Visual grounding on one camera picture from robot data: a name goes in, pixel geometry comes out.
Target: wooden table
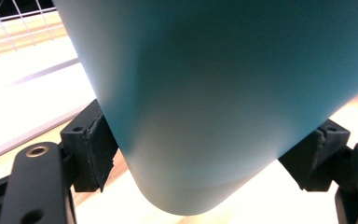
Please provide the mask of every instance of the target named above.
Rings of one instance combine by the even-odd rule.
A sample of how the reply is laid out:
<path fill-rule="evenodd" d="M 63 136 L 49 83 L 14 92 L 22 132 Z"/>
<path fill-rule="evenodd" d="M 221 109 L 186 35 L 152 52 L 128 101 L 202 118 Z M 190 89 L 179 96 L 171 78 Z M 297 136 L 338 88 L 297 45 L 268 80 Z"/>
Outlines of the wooden table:
<path fill-rule="evenodd" d="M 358 96 L 331 119 L 352 132 L 348 146 L 353 147 L 358 142 Z M 0 156 L 0 177 L 10 174 L 13 159 L 22 148 L 43 141 L 59 143 L 65 125 Z M 149 203 L 137 189 L 120 152 L 114 164 L 102 194 L 74 194 L 78 223 L 337 223 L 337 185 L 326 193 L 301 191 L 277 161 L 213 210 L 193 217 L 171 215 Z"/>

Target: teal cylinder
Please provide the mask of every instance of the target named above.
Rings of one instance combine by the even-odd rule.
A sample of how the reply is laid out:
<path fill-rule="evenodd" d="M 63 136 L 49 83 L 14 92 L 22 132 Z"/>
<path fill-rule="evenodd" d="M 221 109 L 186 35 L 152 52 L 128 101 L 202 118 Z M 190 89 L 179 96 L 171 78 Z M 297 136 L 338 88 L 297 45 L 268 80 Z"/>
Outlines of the teal cylinder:
<path fill-rule="evenodd" d="M 358 93 L 358 1 L 55 4 L 135 182 L 170 213 L 215 207 Z"/>

